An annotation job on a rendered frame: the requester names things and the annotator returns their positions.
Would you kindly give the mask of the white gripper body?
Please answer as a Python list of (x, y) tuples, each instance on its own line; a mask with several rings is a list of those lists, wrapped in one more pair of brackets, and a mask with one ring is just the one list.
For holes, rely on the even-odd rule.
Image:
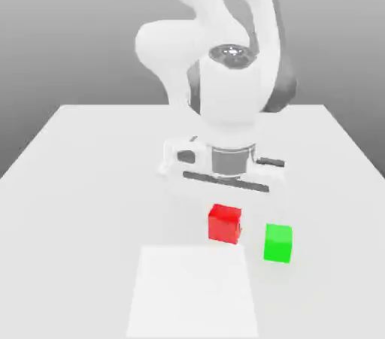
[(224, 179), (191, 169), (168, 174), (170, 196), (190, 207), (223, 204), (232, 207), (284, 207), (286, 178), (276, 168), (262, 168), (257, 175)]

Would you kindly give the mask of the small red cube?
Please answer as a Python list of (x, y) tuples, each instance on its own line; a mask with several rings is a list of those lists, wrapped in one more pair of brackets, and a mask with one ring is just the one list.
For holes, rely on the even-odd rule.
[(208, 214), (208, 237), (237, 244), (241, 234), (241, 208), (214, 204)]

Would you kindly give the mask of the small green cube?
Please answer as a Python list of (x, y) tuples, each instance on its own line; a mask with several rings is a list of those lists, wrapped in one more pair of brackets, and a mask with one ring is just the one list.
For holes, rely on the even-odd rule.
[(293, 249), (293, 229), (288, 225), (267, 224), (263, 258), (267, 261), (290, 263)]

